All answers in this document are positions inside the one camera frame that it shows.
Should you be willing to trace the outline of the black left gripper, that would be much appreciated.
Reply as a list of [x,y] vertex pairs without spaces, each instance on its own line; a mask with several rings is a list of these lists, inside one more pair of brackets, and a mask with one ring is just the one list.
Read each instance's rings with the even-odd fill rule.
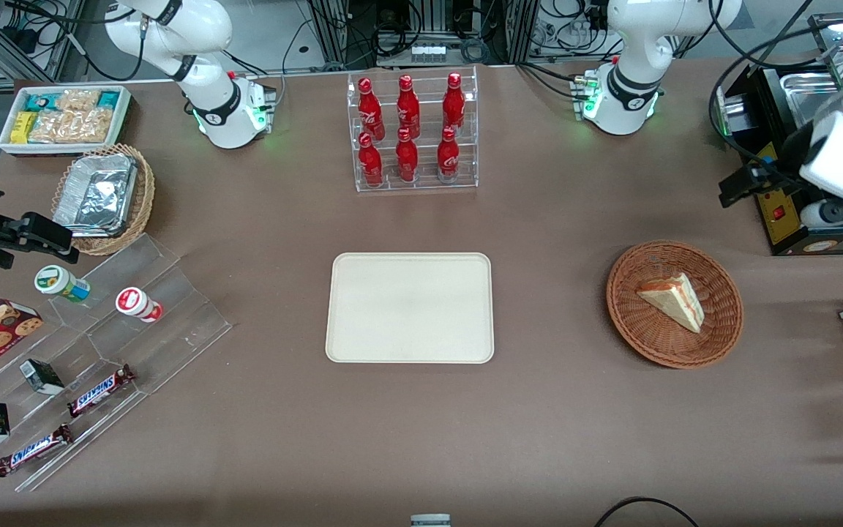
[[799,174],[811,147],[813,123],[805,123],[791,133],[783,130],[773,134],[775,167],[763,164],[745,164],[739,176],[728,176],[719,182],[719,203],[730,208],[737,201],[752,195],[766,193],[771,184],[773,190],[782,190],[787,195],[805,194],[807,197],[824,197],[815,184],[807,182]]

